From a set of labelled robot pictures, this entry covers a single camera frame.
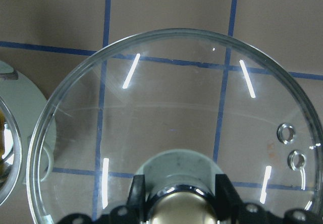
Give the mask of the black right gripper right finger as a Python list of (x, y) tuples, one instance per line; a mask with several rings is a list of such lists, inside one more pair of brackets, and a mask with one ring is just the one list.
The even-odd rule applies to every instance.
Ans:
[(243, 202), (225, 174), (216, 175), (216, 214), (220, 221), (231, 223), (322, 223), (321, 217), (308, 210), (294, 208), (278, 217), (258, 204)]

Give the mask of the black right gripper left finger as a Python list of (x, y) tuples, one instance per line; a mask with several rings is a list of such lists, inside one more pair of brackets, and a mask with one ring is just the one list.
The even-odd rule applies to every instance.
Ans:
[(59, 223), (141, 223), (145, 221), (146, 189), (145, 176), (135, 175), (132, 179), (127, 202), (92, 220), (81, 213), (69, 214)]

